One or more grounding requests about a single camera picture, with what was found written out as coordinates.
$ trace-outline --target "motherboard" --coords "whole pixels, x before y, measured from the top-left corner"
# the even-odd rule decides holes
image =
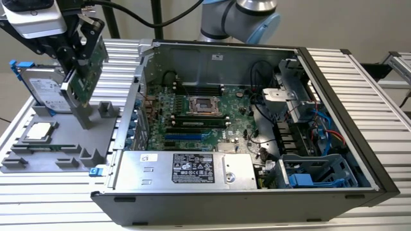
[[[224,87],[209,95],[191,89],[149,87],[145,112],[151,138],[148,150],[255,153],[248,136],[256,130],[249,97],[241,87]]]

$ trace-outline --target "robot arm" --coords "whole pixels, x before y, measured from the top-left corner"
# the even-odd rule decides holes
[[[35,53],[47,54],[61,65],[87,72],[104,21],[81,14],[83,0],[1,0],[5,16],[0,27]],[[77,28],[87,38],[81,44]]]
[[[276,0],[205,0],[199,41],[265,43],[280,22],[275,9]]]

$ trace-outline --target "metal rod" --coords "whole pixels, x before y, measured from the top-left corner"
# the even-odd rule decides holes
[[[109,36],[111,36],[112,39],[119,39],[120,38],[120,32],[119,32],[113,8],[103,6],[103,13],[104,13],[104,17],[105,17],[105,23],[107,23],[107,27],[108,27],[108,31],[109,31]]]
[[[152,1],[152,13],[153,13],[153,24],[159,24],[163,22],[163,16],[161,16],[161,1],[160,0],[151,0]],[[153,29],[153,35],[156,39],[163,39],[163,28],[155,28]]]

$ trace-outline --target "cable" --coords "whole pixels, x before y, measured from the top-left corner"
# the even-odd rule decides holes
[[[4,119],[4,118],[1,118],[1,117],[0,117],[0,120],[2,120],[2,121],[7,122],[7,123],[12,123],[8,119]]]
[[[284,121],[287,121],[291,112],[299,107],[299,105],[301,105],[301,102],[299,102],[299,104],[287,112]]]
[[[313,142],[312,142],[312,140],[313,140],[313,129],[315,129],[315,127],[309,127],[307,129],[307,131],[305,131],[305,139],[307,139],[307,143],[308,143],[309,148],[313,150],[313,153],[317,156],[317,151],[316,151],[316,148],[315,148],[315,145],[313,145]]]
[[[268,116],[265,116],[265,115],[263,114],[261,110],[260,110],[259,107],[257,107],[257,104],[256,104],[256,103],[252,103],[252,100],[251,100],[251,99],[252,99],[253,96],[259,96],[259,94],[253,93],[253,94],[251,95],[251,97],[249,97],[249,104],[253,104],[253,105],[255,105],[257,112],[259,112],[259,113],[261,114],[261,116],[272,123],[272,125],[275,125],[275,122],[268,118]]]
[[[161,86],[165,86],[164,80],[165,80],[165,76],[167,76],[168,73],[173,73],[173,75],[177,76],[176,71],[167,70],[167,71],[164,72],[164,74],[163,74],[163,77],[161,77]]]
[[[255,143],[255,144],[263,144],[263,143],[268,143],[268,142],[271,142],[271,141],[275,141],[275,139],[272,139],[272,140],[268,140],[268,141],[264,141],[264,142],[255,142],[255,141],[251,139],[251,137],[248,137],[248,140],[249,140],[252,143]]]
[[[192,7],[189,7],[188,10],[185,10],[181,14],[179,14],[176,17],[173,17],[171,20],[168,20],[167,22],[163,22],[160,24],[151,24],[149,22],[147,22],[139,15],[136,15],[131,10],[128,10],[125,7],[120,6],[119,4],[109,2],[109,1],[104,1],[104,0],[88,0],[85,2],[85,6],[93,6],[93,5],[100,5],[104,7],[111,7],[117,9],[119,11],[123,11],[124,13],[127,13],[131,17],[133,17],[140,23],[143,23],[143,25],[148,26],[149,28],[159,28],[159,27],[165,27],[169,24],[172,24],[173,22],[176,22],[177,20],[180,20],[187,14],[189,14],[197,7],[199,5],[201,5],[204,0],[199,0]]]
[[[401,102],[400,105],[399,105],[399,108],[401,108],[401,107],[404,106],[407,100],[408,100],[408,97],[404,98],[403,102]]]
[[[317,112],[319,111],[319,104],[317,104],[317,102],[315,101],[315,111]]]
[[[271,68],[269,72],[273,73],[273,67],[272,67],[271,63],[269,63],[268,61],[265,61],[265,60],[259,60],[259,61],[256,61],[256,62],[251,65],[251,68],[249,68],[249,86],[251,86],[251,91],[253,90],[253,87],[257,87],[257,84],[253,86],[253,82],[252,82],[252,77],[253,77],[253,72],[252,72],[252,70],[255,69],[255,66],[256,66],[257,63],[265,63],[265,64],[268,64],[268,66],[269,66],[269,68]],[[264,79],[263,79],[263,74],[260,73],[259,70],[256,70],[256,73],[259,74],[259,77],[261,78],[261,80],[264,80]]]
[[[331,134],[340,142],[343,141],[341,139],[340,139],[340,137],[336,135],[336,134]]]
[[[187,93],[187,97],[189,97],[189,94],[188,94],[187,88],[184,87],[183,83],[180,83],[180,85],[181,85],[181,87],[183,87],[183,89],[184,89],[184,91],[185,91],[185,93]]]
[[[263,144],[263,143],[268,143],[268,142],[271,142],[271,141],[275,141],[275,139],[271,139],[271,140],[264,141],[264,142],[256,142],[256,141],[253,141],[253,140],[251,139],[251,136],[255,134],[256,131],[257,131],[257,130],[253,130],[253,132],[248,135],[248,140],[249,140],[252,143],[255,143],[255,144]]]
[[[344,137],[336,131],[325,130],[325,132],[329,132],[331,134],[336,135],[340,138],[340,140],[343,141],[343,145],[345,145]]]
[[[320,117],[323,117],[327,121],[328,121],[328,128],[331,127],[331,118],[328,116],[324,115],[324,113],[316,111],[316,110],[312,110],[312,112],[315,112],[315,114]]]
[[[328,135],[327,145],[321,156],[325,156],[328,154],[329,148],[331,148],[331,136]]]

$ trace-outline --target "white sticker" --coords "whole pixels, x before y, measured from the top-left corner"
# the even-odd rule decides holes
[[[44,105],[55,112],[69,112],[60,86],[52,79],[31,78],[31,84]]]
[[[155,162],[157,159],[157,154],[141,154],[140,162]]]
[[[211,57],[211,60],[217,60],[217,61],[223,61],[224,55],[220,54],[213,54]]]
[[[183,125],[204,125],[201,122],[183,122]]]

